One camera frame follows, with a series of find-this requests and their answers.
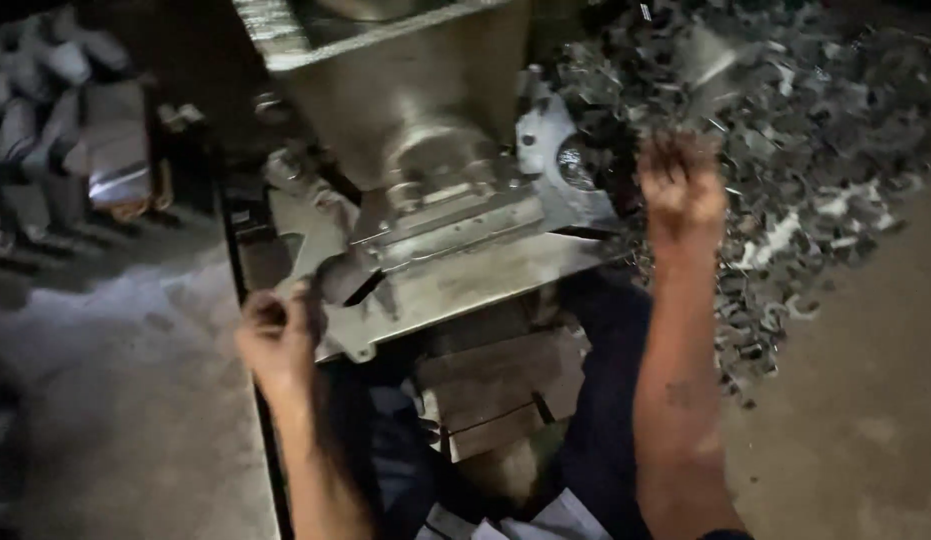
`forearm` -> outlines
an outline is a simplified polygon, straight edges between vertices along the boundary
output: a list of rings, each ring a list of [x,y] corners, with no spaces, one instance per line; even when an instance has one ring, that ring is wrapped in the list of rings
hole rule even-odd
[[[291,498],[292,525],[299,539],[359,540],[372,525],[359,493],[318,440],[315,411],[306,399],[275,408]]]
[[[640,464],[721,462],[719,399],[712,361],[711,256],[657,269],[654,306],[634,405]]]

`metal machine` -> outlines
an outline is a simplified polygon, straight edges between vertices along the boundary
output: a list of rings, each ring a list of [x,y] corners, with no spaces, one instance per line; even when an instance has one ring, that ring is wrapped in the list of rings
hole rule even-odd
[[[320,359],[541,288],[603,261],[607,194],[562,178],[576,128],[522,71],[530,0],[233,0],[281,97],[361,190],[354,204],[292,148],[266,167],[291,275],[319,280]],[[531,110],[516,124],[519,95]],[[303,133],[304,138],[312,133]],[[510,151],[518,141],[515,151]]]

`person's left hand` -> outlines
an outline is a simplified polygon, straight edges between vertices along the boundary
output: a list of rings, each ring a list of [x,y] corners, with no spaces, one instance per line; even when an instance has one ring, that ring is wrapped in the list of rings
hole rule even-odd
[[[304,282],[291,300],[272,291],[256,291],[246,300],[236,346],[273,407],[311,399],[321,324],[320,301]]]

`metal shavings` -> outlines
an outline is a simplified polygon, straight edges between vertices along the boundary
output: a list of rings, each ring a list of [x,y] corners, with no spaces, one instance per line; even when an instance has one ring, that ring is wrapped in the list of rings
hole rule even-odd
[[[809,295],[835,288],[819,273],[863,264],[880,235],[906,225],[890,204],[920,190],[929,170],[931,40],[872,28],[848,37],[818,3],[683,4],[641,4],[600,37],[566,45],[552,82],[584,136],[577,174],[567,175],[576,182],[587,173],[616,190],[608,164],[634,148],[609,125],[722,138],[729,212],[716,362],[726,393],[741,396],[777,373],[784,320],[818,316]],[[641,209],[624,220],[615,249],[647,286]]]

